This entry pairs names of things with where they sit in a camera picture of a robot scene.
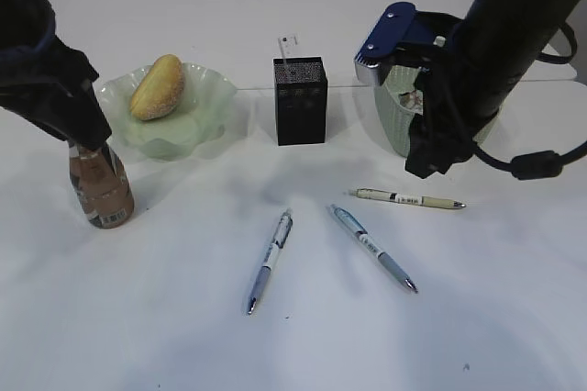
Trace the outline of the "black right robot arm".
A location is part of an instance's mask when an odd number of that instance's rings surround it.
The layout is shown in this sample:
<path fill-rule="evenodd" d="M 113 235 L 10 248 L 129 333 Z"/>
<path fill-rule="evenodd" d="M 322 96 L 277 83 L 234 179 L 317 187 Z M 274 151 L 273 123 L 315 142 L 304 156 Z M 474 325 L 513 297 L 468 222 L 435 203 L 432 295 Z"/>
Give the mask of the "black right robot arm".
<path fill-rule="evenodd" d="M 405 169 L 427 178 L 476 156 L 519 180 L 535 180 L 556 177 L 584 157 L 581 144 L 564 154 L 539 151 L 505 162 L 474 139 L 580 1 L 474 0 L 443 51 L 416 80 L 424 112 L 411 122 Z"/>

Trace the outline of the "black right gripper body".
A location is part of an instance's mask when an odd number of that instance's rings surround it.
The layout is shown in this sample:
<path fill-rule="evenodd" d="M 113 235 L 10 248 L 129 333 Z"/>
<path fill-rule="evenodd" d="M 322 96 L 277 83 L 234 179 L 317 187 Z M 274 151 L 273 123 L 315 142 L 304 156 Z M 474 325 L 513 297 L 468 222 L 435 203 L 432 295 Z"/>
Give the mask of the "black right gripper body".
<path fill-rule="evenodd" d="M 403 36 L 403 65 L 419 70 L 415 89 L 423 94 L 423 114 L 408 130 L 410 149 L 405 169 L 418 177 L 446 173 L 455 163 L 475 156 L 502 171 L 504 162 L 483 151 L 474 139 L 493 118 L 471 109 L 467 89 L 476 79 L 453 44 L 460 20 L 447 14 L 417 12 Z"/>

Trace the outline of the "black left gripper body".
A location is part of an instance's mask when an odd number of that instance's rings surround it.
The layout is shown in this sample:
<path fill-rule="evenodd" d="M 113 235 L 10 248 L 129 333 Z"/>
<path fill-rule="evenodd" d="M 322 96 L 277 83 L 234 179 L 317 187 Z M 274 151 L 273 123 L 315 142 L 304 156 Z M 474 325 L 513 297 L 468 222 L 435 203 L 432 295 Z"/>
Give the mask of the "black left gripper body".
<path fill-rule="evenodd" d="M 5 50 L 1 107 L 58 140 L 96 151 L 112 134 L 94 93 L 98 77 L 83 52 L 57 37 L 41 50 Z"/>

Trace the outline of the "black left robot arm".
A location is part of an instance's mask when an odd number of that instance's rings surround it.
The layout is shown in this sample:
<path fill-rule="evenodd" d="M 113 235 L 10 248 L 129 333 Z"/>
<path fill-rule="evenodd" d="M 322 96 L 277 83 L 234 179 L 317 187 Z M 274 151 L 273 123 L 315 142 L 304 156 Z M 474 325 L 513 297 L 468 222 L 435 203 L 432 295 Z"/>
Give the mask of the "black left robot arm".
<path fill-rule="evenodd" d="M 1 0 L 1 107 L 58 140 L 100 149 L 111 128 L 94 93 L 99 74 L 56 35 L 48 0 Z"/>

